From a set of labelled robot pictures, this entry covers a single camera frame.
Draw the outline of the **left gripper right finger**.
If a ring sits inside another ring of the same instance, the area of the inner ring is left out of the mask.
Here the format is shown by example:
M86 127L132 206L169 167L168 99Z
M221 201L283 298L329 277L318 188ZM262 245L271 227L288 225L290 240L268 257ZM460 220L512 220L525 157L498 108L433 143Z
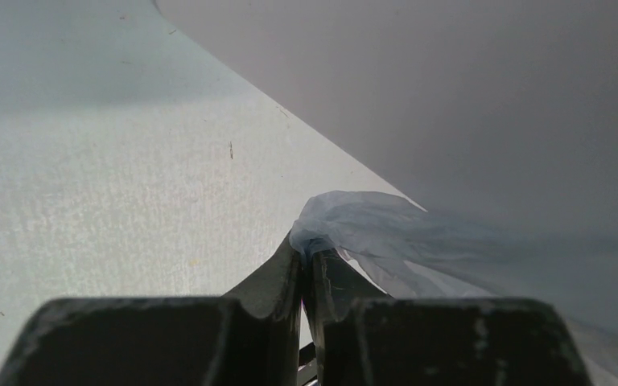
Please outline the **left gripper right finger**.
M337 252L305 268L322 385L589 385L564 321L527 298L396 299Z

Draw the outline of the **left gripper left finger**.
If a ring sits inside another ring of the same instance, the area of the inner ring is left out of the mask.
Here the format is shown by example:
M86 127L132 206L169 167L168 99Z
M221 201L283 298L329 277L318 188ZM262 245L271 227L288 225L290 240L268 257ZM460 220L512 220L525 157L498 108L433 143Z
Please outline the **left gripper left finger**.
M293 385L301 273L284 240L218 297L53 299L20 331L0 385Z

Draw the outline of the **white translucent trash bin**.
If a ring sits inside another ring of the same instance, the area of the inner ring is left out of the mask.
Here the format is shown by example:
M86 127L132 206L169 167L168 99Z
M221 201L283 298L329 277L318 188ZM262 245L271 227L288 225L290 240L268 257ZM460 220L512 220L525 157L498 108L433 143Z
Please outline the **white translucent trash bin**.
M618 237L618 1L160 1L430 211Z

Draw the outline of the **blue plastic trash bag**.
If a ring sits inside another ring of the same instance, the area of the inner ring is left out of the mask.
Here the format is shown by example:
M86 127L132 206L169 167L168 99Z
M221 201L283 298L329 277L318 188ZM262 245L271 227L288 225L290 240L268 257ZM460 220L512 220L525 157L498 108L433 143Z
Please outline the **blue plastic trash bag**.
M335 249L396 298L532 298L566 319L597 385L618 385L618 238L511 232L396 195L330 191L289 236L305 261Z

